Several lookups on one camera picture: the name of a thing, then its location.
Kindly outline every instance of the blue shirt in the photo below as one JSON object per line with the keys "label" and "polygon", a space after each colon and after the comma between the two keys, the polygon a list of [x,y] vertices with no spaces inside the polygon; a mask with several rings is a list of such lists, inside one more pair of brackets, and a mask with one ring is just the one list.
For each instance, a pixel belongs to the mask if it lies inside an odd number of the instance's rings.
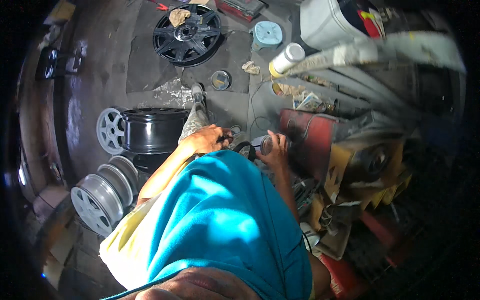
{"label": "blue shirt", "polygon": [[263,299],[309,297],[312,272],[302,231],[256,165],[223,150],[191,162],[173,180],[145,245],[148,281],[110,299],[192,266],[232,272]]}

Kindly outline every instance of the dusty floor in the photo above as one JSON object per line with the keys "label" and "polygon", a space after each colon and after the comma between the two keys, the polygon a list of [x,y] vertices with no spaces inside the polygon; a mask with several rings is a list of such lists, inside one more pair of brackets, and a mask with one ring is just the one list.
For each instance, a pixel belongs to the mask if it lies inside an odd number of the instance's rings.
{"label": "dusty floor", "polygon": [[[152,5],[152,10],[155,8],[153,3],[145,0],[91,0],[79,7],[80,16],[74,31],[72,51],[81,53],[84,59],[79,74],[67,78],[65,86],[68,149],[78,178],[95,172],[110,157],[101,148],[95,133],[96,119],[105,108],[190,108],[192,105],[189,89],[181,86],[182,68],[179,67],[175,67],[177,76],[167,83],[149,86],[144,92],[126,93],[129,55],[132,41],[136,38],[134,28],[142,5]],[[207,5],[215,7],[213,0]],[[161,17],[162,13],[157,13],[158,18],[152,20],[153,24]],[[289,8],[271,5],[258,19],[278,23],[283,28],[283,43],[286,44],[290,42],[291,35],[289,15]],[[220,18],[222,31],[227,28],[247,32],[256,22],[249,24],[222,14]],[[261,74],[250,75],[248,94],[213,91],[211,87],[206,89],[208,109],[213,112],[214,121],[219,126],[238,124],[251,138],[265,134],[266,129],[275,129],[276,113],[291,104],[274,95],[268,83],[253,98],[252,95],[262,80],[262,74],[269,75],[268,62],[280,50],[281,47],[252,52],[251,60],[260,66]]]}

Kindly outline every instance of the small bowl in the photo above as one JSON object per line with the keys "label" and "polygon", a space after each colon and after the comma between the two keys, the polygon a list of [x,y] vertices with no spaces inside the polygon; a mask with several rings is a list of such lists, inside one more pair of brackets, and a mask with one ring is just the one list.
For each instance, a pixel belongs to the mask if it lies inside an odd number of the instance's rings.
{"label": "small bowl", "polygon": [[230,75],[225,71],[216,71],[213,73],[210,83],[217,91],[223,91],[230,85]]}

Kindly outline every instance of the spray paint can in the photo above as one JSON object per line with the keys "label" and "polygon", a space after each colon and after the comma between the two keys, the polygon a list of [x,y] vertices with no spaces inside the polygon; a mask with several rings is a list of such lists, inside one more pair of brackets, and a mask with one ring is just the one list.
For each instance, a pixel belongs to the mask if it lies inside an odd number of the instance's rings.
{"label": "spray paint can", "polygon": [[[287,150],[289,150],[290,147],[292,146],[292,141],[287,136],[285,137],[287,140]],[[251,144],[255,148],[255,151],[260,150],[260,153],[262,153],[262,155],[268,155],[270,152],[272,152],[273,140],[269,134],[254,138]]]}
{"label": "spray paint can", "polygon": [[273,77],[281,77],[283,72],[304,59],[305,51],[303,48],[297,43],[290,43],[272,59],[268,64],[268,69]]}

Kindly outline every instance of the forearm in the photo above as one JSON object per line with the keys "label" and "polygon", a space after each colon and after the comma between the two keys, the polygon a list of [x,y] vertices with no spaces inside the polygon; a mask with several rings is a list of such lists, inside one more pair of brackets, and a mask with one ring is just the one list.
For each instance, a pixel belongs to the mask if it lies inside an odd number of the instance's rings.
{"label": "forearm", "polygon": [[194,151],[190,147],[180,144],[142,187],[138,193],[137,206],[163,191],[183,163],[193,154]]}
{"label": "forearm", "polygon": [[274,170],[275,174],[275,188],[282,197],[285,204],[288,206],[293,216],[300,224],[299,213],[297,211],[297,205],[295,203],[295,197],[293,196],[293,189],[290,184],[290,176],[288,173],[288,167],[279,168]]}

